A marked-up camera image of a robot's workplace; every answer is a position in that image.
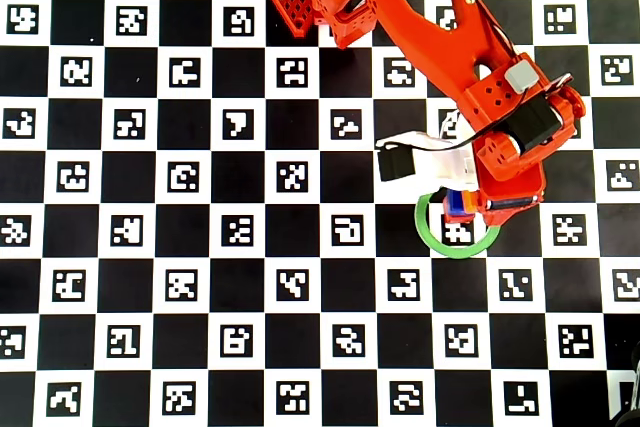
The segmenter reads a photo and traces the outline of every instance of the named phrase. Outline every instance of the gray component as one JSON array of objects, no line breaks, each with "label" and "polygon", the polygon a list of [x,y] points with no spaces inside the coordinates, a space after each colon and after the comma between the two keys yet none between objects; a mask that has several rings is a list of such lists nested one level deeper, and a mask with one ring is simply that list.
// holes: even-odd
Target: gray component
[{"label": "gray component", "polygon": [[516,91],[516,94],[524,93],[525,90],[536,85],[536,82],[540,79],[538,73],[525,59],[509,67],[504,74],[504,78],[509,82],[513,90]]}]

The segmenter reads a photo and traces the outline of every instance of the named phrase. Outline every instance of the black and white checkerboard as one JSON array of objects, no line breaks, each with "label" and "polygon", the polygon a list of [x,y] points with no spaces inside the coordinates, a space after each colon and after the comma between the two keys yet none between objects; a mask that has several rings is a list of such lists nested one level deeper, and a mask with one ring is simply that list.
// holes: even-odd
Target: black and white checkerboard
[{"label": "black and white checkerboard", "polygon": [[484,1],[588,114],[546,202],[452,261],[377,179],[375,139],[457,119],[382,30],[0,0],[0,426],[606,425],[640,340],[639,0]]}]

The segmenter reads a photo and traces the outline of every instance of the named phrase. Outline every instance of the green ring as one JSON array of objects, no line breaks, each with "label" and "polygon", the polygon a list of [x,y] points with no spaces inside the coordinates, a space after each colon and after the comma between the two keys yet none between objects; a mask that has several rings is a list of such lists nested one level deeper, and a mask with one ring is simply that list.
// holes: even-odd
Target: green ring
[{"label": "green ring", "polygon": [[486,235],[473,245],[467,247],[449,247],[436,239],[429,229],[427,223],[427,206],[433,194],[423,195],[418,199],[414,210],[414,219],[416,222],[416,230],[422,241],[427,244],[430,249],[435,250],[439,254],[445,255],[451,259],[468,259],[480,252],[487,250],[491,244],[495,242],[500,233],[500,226],[493,225],[487,228]]}]

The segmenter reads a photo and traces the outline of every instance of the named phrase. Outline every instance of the checkerboard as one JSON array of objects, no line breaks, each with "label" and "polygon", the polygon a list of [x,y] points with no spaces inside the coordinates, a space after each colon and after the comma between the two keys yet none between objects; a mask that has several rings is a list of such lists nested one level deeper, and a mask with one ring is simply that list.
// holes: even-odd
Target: checkerboard
[{"label": "checkerboard", "polygon": [[0,0],[0,426],[607,425],[640,340],[639,0],[484,2],[588,113],[546,201],[454,261],[374,142],[455,105],[379,27]]}]

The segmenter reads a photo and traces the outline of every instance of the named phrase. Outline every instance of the white square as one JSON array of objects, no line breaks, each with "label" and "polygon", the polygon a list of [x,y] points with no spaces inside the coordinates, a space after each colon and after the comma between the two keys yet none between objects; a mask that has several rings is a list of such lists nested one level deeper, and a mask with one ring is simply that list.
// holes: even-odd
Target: white square
[{"label": "white square", "polygon": [[[629,77],[633,83],[625,85]],[[640,86],[639,77],[640,45],[589,45],[589,79],[592,97],[634,97]]]},{"label": "white square", "polygon": [[640,309],[640,258],[600,259],[602,311],[606,314],[636,314]]},{"label": "white square", "polygon": [[[302,409],[306,407],[308,414],[296,413],[295,415],[283,415],[277,413],[277,402],[280,400],[278,382],[301,391],[298,385],[306,387],[308,382],[308,404],[301,405],[295,402],[295,406]],[[319,369],[267,369],[264,371],[264,425],[277,425],[278,427],[321,427],[322,426],[322,372]]]},{"label": "white square", "polygon": [[[264,62],[265,98],[317,99],[320,97],[320,51],[317,47],[267,47]],[[283,85],[289,82],[290,86],[278,86],[279,68],[282,69]],[[293,70],[287,74],[284,69]]]},{"label": "white square", "polygon": [[[389,78],[385,79],[385,59],[391,59]],[[405,58],[398,47],[372,48],[372,82],[374,99],[424,99],[427,97],[427,78]],[[385,87],[387,82],[397,87]]]},{"label": "white square", "polygon": [[375,215],[375,204],[320,204],[320,257],[375,257]]},{"label": "white square", "polygon": [[[391,382],[402,382],[403,392],[400,396],[391,393]],[[409,412],[410,401],[416,400],[411,386],[418,387],[422,397],[422,414],[392,414],[392,404],[397,403],[397,411],[401,408]],[[436,412],[433,406],[436,401],[435,373],[433,369],[380,369],[378,370],[378,426],[379,427],[435,427]]]},{"label": "white square", "polygon": [[[507,289],[501,289],[501,283]],[[526,288],[530,288],[531,297]],[[487,295],[490,313],[543,314],[546,301],[542,257],[518,257],[517,262],[509,257],[487,257]]]},{"label": "white square", "polygon": [[[226,15],[230,30],[225,35]],[[214,47],[264,47],[266,42],[265,0],[213,0],[212,29]]]},{"label": "white square", "polygon": [[579,137],[567,140],[558,150],[593,150],[593,115],[591,110],[591,97],[582,97],[587,113],[578,119],[580,126]]},{"label": "white square", "polygon": [[160,0],[104,1],[105,47],[157,47],[159,25]]},{"label": "white square", "polygon": [[[618,167],[624,167],[627,170],[621,168],[617,172],[620,175],[614,175],[611,178],[607,173],[607,161],[616,160],[620,161]],[[640,149],[595,149],[593,151],[593,166],[596,179],[596,201],[601,204],[640,203],[640,191],[628,190],[628,186],[633,185],[633,182],[625,176],[627,172],[629,177],[640,175],[638,173],[639,163]]]},{"label": "white square", "polygon": [[[589,19],[587,17],[587,0],[532,0],[533,4],[533,43],[534,45],[588,45]],[[562,33],[554,27],[553,32],[545,29],[545,6],[554,6],[553,18],[571,19],[575,22],[576,33]]]},{"label": "white square", "polygon": [[211,203],[211,152],[156,152],[156,203]]},{"label": "white square", "polygon": [[[554,245],[555,226],[553,225],[553,215],[571,216],[572,214],[585,215],[587,245],[572,245],[571,243]],[[543,202],[540,204],[540,234],[542,236],[543,257],[572,259],[600,257],[598,206],[596,204],[586,202],[575,204]]]},{"label": "white square", "polygon": [[623,382],[634,383],[636,374],[629,370],[607,370],[607,385],[609,390],[609,419],[613,419],[618,412],[624,407],[623,401],[627,399],[620,398],[620,384]]},{"label": "white square", "polygon": [[[165,399],[164,383],[195,382],[195,415],[162,415]],[[154,369],[151,371],[149,399],[149,425],[158,427],[204,427],[207,425],[209,411],[209,371],[206,369]]]},{"label": "white square", "polygon": [[[117,331],[109,336],[109,326],[117,326]],[[139,345],[134,336],[120,332],[128,327],[139,328]],[[109,357],[118,352],[131,357]],[[96,315],[96,337],[94,347],[95,370],[151,370],[153,360],[153,314],[117,313]]]},{"label": "white square", "polygon": [[[47,150],[49,102],[46,97],[3,97],[1,115],[0,150]],[[7,137],[5,128],[11,132]]]},{"label": "white square", "polygon": [[[224,216],[237,216],[250,220],[252,242],[232,242],[225,237],[223,244]],[[265,210],[264,204],[211,204],[210,257],[214,259],[255,259],[264,257],[265,252]]]},{"label": "white square", "polygon": [[0,334],[1,327],[24,327],[24,335],[15,332],[12,349],[16,352],[22,350],[24,358],[0,359],[0,366],[3,372],[34,372],[38,368],[38,339],[40,334],[40,316],[38,314],[0,314]]},{"label": "white square", "polygon": [[24,225],[18,226],[12,223],[13,228],[22,227],[22,241],[12,242],[11,245],[0,247],[0,259],[39,259],[42,257],[42,239],[44,233],[44,204],[3,204],[0,203],[0,216],[8,216],[0,225],[2,229],[8,228],[11,216],[28,216],[31,221],[30,231]]},{"label": "white square", "polygon": [[266,110],[264,99],[212,99],[211,150],[265,150]]},{"label": "white square", "polygon": [[[435,369],[489,370],[491,368],[491,343],[489,340],[489,314],[472,312],[434,312],[433,321],[433,367]],[[474,337],[463,345],[460,337],[460,349],[472,349],[476,356],[447,357],[446,346],[457,346],[455,332],[446,330],[446,326],[476,326],[477,344]]]},{"label": "white square", "polygon": [[[242,326],[251,326],[251,330]],[[234,337],[247,340],[234,342]],[[265,316],[263,313],[216,313],[209,315],[209,370],[262,370],[265,368]]]},{"label": "white square", "polygon": [[[28,7],[34,5],[37,14]],[[8,33],[10,25],[16,33]],[[0,45],[48,46],[50,26],[51,0],[0,0]],[[38,33],[30,33],[36,27]]]},{"label": "white square", "polygon": [[[270,314],[320,313],[322,310],[320,258],[267,257],[264,259],[264,267],[265,312]],[[281,296],[278,296],[278,289],[281,291]]]},{"label": "white square", "polygon": [[[339,326],[336,327],[336,331],[340,330],[338,337],[334,336],[334,326]],[[361,329],[361,326],[364,326],[364,339],[356,330]],[[334,356],[334,352],[340,352],[344,356]],[[376,313],[323,312],[320,314],[320,366],[322,369],[376,369],[378,367]]]},{"label": "white square", "polygon": [[[607,370],[603,314],[547,313],[545,321],[549,370]],[[566,353],[571,352],[570,346],[565,343],[570,332],[561,334],[558,330],[561,325],[591,327],[593,358],[560,357],[560,349],[563,349],[563,351],[567,349],[568,352]]]},{"label": "white square", "polygon": [[209,259],[155,259],[154,314],[208,314],[211,266]]},{"label": "white square", "polygon": [[[392,279],[401,279],[404,283],[389,285],[390,276]],[[433,312],[431,290],[431,259],[376,258],[376,312],[383,314]]]},{"label": "white square", "polygon": [[97,311],[98,259],[42,259],[38,312],[77,315]]},{"label": "white square", "polygon": [[98,257],[153,258],[156,248],[154,204],[100,204]]},{"label": "white square", "polygon": [[[172,65],[171,59],[181,59]],[[159,99],[211,99],[213,82],[211,47],[160,47],[158,49]],[[198,80],[200,86],[187,87]]]},{"label": "white square", "polygon": [[[505,408],[505,382],[535,382],[538,388],[538,399],[529,405],[512,405]],[[507,370],[499,369],[491,371],[491,398],[493,401],[493,425],[495,427],[541,427],[552,425],[551,422],[551,387],[549,384],[549,372],[547,370]],[[507,415],[509,407],[524,407],[537,409],[538,415]]]},{"label": "white square", "polygon": [[151,152],[158,146],[158,99],[102,100],[102,150]]},{"label": "white square", "polygon": [[[82,427],[91,425],[93,421],[93,380],[92,370],[39,370],[36,372],[33,404],[33,425],[42,427]],[[47,417],[47,404],[52,400],[48,397],[49,384],[79,383],[80,405],[66,403],[67,408],[72,405],[80,409],[80,413],[73,416]],[[62,397],[56,399],[62,405]]]},{"label": "white square", "polygon": [[104,47],[49,47],[49,98],[101,99],[103,96]]},{"label": "white square", "polygon": [[373,99],[322,98],[318,102],[318,109],[320,150],[344,152],[373,149]]},{"label": "white square", "polygon": [[319,151],[267,150],[264,155],[265,203],[320,203]]},{"label": "white square", "polygon": [[46,154],[44,175],[46,204],[100,203],[101,151],[49,150]]},{"label": "white square", "polygon": [[[349,44],[347,49],[356,47],[371,47],[373,45],[373,34],[367,32],[355,42]],[[329,24],[320,24],[318,26],[318,47],[333,47],[338,48],[336,41],[331,33],[331,27]]]}]

